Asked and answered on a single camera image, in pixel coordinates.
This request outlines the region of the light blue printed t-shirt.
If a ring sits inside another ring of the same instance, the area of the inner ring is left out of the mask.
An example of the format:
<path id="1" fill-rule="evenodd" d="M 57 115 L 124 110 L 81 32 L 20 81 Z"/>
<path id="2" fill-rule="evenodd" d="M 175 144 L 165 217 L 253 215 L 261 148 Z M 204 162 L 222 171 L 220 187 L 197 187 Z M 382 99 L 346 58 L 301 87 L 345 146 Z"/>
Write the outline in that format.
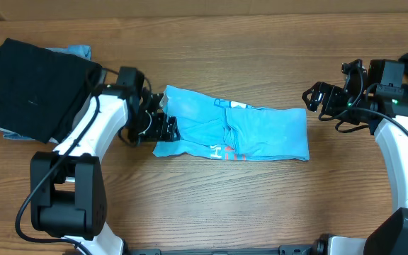
<path id="1" fill-rule="evenodd" d="M 310 158 L 303 108 L 254 107 L 175 86 L 167 86 L 164 99 L 163 111 L 176 118 L 180 138 L 158 142 L 156 157 L 186 153 L 235 161 Z"/>

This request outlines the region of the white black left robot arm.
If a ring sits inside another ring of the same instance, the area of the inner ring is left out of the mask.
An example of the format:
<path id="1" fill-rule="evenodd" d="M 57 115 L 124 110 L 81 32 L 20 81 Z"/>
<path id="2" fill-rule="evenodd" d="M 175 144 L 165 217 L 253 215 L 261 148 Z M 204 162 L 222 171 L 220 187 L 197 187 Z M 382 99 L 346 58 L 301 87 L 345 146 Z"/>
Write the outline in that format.
<path id="1" fill-rule="evenodd" d="M 106 222 L 107 200 L 101 161 L 114 137 L 132 147 L 180 139 L 175 117 L 161 111 L 163 96 L 134 67 L 121 67 L 113 84 L 91 86 L 90 105 L 77 126 L 53 152 L 37 152 L 30 162 L 26 208 L 33 228 L 47 243 L 69 243 L 81 254 L 128 254 L 124 239 Z"/>

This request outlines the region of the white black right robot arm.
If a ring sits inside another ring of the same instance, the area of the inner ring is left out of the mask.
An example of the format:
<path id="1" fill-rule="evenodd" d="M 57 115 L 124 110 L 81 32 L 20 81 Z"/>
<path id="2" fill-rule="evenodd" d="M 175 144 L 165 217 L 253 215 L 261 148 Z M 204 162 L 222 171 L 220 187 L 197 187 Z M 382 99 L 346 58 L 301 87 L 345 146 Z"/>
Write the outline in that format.
<path id="1" fill-rule="evenodd" d="M 319 120 L 369 129 L 385 162 L 392 214 L 367 238 L 323 234 L 304 254 L 408 254 L 408 62 L 374 59 L 365 69 L 344 63 L 342 87 L 318 81 L 302 94 Z"/>

